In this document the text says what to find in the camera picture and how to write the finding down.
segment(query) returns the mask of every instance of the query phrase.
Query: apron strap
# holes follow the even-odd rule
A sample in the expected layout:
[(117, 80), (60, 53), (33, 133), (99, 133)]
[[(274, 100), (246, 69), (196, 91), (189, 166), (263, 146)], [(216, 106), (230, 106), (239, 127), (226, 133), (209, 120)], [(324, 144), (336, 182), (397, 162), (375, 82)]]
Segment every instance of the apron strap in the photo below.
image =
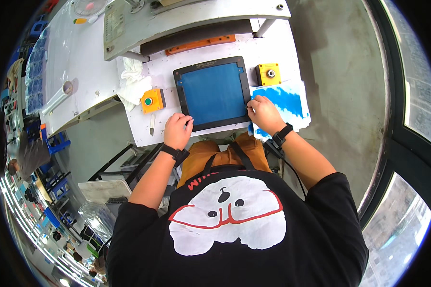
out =
[[(243, 150), (241, 149), (241, 147), (239, 146), (239, 144), (237, 142), (235, 142), (235, 141), (232, 142), (230, 144), (230, 146), (235, 151), (236, 155), (240, 157), (241, 162), (243, 163), (243, 165), (246, 168), (246, 170), (255, 170), (255, 168), (252, 165), (252, 162), (250, 161), (249, 157), (243, 152)], [(212, 163), (213, 163), (214, 158), (216, 157), (216, 155), (217, 154), (214, 154), (207, 161), (206, 165), (204, 166), (204, 170), (203, 170), (203, 173), (202, 173), (203, 175), (207, 175), (207, 174), (210, 173), (211, 165), (212, 165)]]
[(233, 141), (230, 146), (235, 151), (236, 155), (240, 157), (241, 162), (243, 163), (244, 167), (246, 167), (247, 170), (254, 170), (254, 166), (252, 162), (250, 161), (249, 157), (243, 152), (239, 144), (235, 141)]
[(206, 165), (204, 166), (204, 169), (203, 169), (203, 175), (208, 175), (210, 173), (211, 165), (212, 165), (212, 162), (214, 161), (214, 158), (216, 157), (216, 155), (217, 154), (214, 154), (207, 161), (207, 163), (206, 163)]

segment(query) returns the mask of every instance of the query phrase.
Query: wire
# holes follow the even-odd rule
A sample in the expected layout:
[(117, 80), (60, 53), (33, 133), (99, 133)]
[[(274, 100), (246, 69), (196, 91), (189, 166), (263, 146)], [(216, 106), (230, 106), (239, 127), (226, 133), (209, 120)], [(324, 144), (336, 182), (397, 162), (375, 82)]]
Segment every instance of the wire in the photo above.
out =
[(305, 190), (303, 189), (303, 185), (301, 184), (301, 180), (299, 175), (297, 174), (297, 172), (295, 171), (295, 169), (292, 167), (292, 165), (290, 165), (284, 158), (283, 158), (284, 162), (289, 165), (289, 167), (293, 170), (293, 172), (295, 173), (295, 175), (297, 176), (297, 179), (299, 180), (300, 183), (300, 187), (302, 188), (302, 192), (303, 192), (303, 196), (306, 198), (306, 194), (305, 194)]

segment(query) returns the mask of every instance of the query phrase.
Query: window frame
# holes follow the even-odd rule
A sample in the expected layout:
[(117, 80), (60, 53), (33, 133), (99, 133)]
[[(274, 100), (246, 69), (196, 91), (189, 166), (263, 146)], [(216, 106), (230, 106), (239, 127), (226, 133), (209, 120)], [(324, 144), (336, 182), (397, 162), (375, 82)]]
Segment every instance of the window frame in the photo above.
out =
[(383, 40), (390, 95), (387, 131), (380, 164), (367, 200), (359, 211), (361, 229), (364, 229), (377, 211), (394, 172), (404, 178), (431, 209), (431, 142), (404, 125), (406, 87), (396, 33), (381, 1), (366, 0), (366, 3)]

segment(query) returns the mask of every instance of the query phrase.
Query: black t-shirt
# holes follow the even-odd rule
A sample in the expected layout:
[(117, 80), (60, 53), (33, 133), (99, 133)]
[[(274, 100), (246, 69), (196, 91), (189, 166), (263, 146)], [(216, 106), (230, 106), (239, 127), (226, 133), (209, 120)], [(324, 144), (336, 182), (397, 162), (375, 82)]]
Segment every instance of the black t-shirt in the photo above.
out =
[(279, 177), (229, 171), (174, 191), (168, 213), (121, 207), (107, 257), (116, 286), (357, 286), (368, 249), (346, 176), (302, 201)]

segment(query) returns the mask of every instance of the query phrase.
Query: orange pants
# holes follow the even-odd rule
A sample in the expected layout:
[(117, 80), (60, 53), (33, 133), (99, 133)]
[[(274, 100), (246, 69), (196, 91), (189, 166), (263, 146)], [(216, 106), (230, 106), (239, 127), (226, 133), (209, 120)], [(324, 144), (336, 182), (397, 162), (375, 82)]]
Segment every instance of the orange pants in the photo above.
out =
[[(271, 172), (268, 167), (267, 158), (263, 151), (262, 143), (253, 136), (248, 136), (247, 132), (241, 134), (235, 139), (243, 152), (249, 157), (252, 165), (257, 170)], [(229, 146), (224, 152), (221, 152), (219, 146), (214, 141), (198, 141), (190, 147), (190, 155), (182, 164), (182, 177), (177, 187), (181, 187), (187, 180), (203, 171), (204, 166), (210, 157), (217, 154), (211, 166), (223, 164), (242, 165), (241, 159), (236, 155), (234, 150)]]

